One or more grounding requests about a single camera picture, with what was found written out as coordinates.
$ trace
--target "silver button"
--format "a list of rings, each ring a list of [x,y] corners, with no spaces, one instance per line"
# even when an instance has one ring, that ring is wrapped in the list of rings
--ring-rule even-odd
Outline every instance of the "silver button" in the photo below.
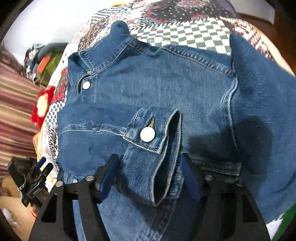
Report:
[[[91,83],[89,81],[86,81],[83,83],[82,88],[87,90],[91,86]]]
[[[141,130],[140,138],[144,142],[150,142],[155,137],[155,130],[152,127],[145,127]]]

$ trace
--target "metal bolt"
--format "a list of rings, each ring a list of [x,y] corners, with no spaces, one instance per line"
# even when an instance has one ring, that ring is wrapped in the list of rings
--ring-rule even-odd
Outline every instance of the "metal bolt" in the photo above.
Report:
[[[93,175],[89,175],[85,178],[85,180],[87,180],[88,182],[89,181],[92,181],[94,179],[94,176]]]
[[[211,175],[206,175],[205,176],[205,179],[208,180],[208,181],[212,181],[213,180],[213,177]]]
[[[236,185],[239,186],[239,187],[242,187],[242,181],[241,181],[241,180],[238,180],[238,181],[236,182]]]
[[[58,181],[58,182],[56,182],[56,187],[61,187],[61,186],[63,186],[63,182],[62,181]]]

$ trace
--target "blue denim shirt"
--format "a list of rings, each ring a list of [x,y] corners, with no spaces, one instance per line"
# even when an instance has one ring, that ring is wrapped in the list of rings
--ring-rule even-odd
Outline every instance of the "blue denim shirt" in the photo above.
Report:
[[[240,175],[266,222],[296,201],[295,78],[238,35],[230,46],[231,57],[153,47],[118,21],[69,57],[57,161],[70,183],[121,156],[114,188],[98,206],[111,240],[187,239],[197,204],[182,191],[183,152],[205,170]],[[150,142],[140,138],[147,126],[155,130]]]

